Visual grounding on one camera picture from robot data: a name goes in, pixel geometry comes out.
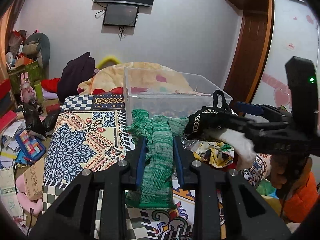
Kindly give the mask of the person hand holding gripper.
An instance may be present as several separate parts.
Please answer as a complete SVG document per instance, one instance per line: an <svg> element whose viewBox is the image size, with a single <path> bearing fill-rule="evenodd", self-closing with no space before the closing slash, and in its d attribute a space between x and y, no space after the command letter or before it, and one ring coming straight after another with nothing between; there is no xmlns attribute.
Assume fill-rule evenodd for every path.
<svg viewBox="0 0 320 240"><path fill-rule="evenodd" d="M271 184L276 189L281 189L282 186L287 182L284 176L285 168L287 165L287 157L284 155L273 155L271 157ZM309 174L312 168L312 159L308 158L306 165L300 178L293 184L292 190L297 191L301 187L305 186L309 179Z"/></svg>

